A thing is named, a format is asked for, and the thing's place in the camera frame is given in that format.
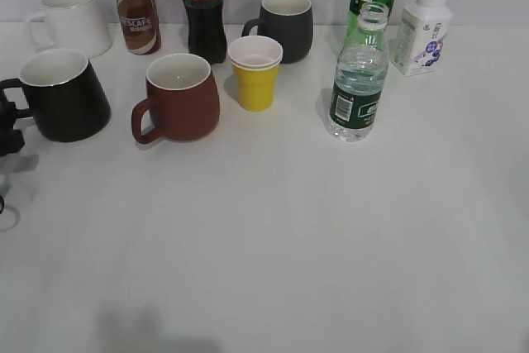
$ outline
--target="yellow paper cup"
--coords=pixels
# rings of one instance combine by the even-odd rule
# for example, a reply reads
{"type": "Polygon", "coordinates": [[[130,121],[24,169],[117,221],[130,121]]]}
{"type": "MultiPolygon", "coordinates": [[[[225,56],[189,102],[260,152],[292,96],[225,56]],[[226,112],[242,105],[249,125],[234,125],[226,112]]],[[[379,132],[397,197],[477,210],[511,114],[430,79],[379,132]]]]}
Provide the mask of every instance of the yellow paper cup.
{"type": "Polygon", "coordinates": [[[239,82],[239,103],[244,109],[260,112],[272,106],[279,64],[268,69],[246,69],[233,64],[233,73],[239,82]]]}
{"type": "Polygon", "coordinates": [[[244,36],[228,48],[233,73],[239,82],[239,103],[252,112],[272,106],[283,47],[266,36],[244,36]]]}

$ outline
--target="white paper cup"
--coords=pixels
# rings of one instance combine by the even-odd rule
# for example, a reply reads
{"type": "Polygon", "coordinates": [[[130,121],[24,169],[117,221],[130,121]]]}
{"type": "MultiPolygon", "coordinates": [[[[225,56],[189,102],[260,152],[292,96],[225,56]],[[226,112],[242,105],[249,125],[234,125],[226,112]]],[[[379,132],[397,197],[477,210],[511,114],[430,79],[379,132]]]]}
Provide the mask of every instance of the white paper cup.
{"type": "Polygon", "coordinates": [[[228,58],[243,69],[267,69],[283,59],[283,47],[267,36],[243,36],[228,48],[228,58]]]}

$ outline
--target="nescafe coffee bottle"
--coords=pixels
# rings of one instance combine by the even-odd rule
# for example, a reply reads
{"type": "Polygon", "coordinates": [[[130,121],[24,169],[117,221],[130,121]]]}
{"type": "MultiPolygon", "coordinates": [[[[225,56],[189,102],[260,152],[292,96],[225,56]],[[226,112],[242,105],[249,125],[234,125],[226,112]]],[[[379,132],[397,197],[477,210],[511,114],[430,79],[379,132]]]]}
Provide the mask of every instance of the nescafe coffee bottle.
{"type": "Polygon", "coordinates": [[[132,54],[152,54],[160,48],[158,16],[151,0],[117,0],[117,13],[132,54]]]}
{"type": "Polygon", "coordinates": [[[226,34],[222,23],[224,0],[183,0],[188,14],[189,52],[210,64],[226,59],[226,34]]]}

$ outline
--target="milk carton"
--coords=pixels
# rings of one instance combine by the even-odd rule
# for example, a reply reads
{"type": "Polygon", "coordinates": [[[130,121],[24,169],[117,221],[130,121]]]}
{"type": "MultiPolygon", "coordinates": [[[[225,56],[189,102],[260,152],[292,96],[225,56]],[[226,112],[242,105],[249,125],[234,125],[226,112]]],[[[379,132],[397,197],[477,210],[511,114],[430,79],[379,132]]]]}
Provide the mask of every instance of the milk carton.
{"type": "Polygon", "coordinates": [[[416,0],[404,8],[391,60],[405,76],[436,70],[451,18],[446,0],[416,0]]]}

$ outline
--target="red-brown mug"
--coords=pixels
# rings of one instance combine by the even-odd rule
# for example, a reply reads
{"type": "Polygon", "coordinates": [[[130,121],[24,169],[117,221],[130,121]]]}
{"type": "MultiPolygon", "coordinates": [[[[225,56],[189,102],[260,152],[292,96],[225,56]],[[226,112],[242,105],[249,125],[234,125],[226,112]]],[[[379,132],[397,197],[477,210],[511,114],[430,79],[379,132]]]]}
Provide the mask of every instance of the red-brown mug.
{"type": "Polygon", "coordinates": [[[132,135],[141,144],[164,136],[195,141],[217,127],[220,101],[211,65],[192,54],[158,58],[147,69],[147,99],[132,111],[132,135]],[[141,119],[150,111],[154,128],[141,132],[141,119]]]}

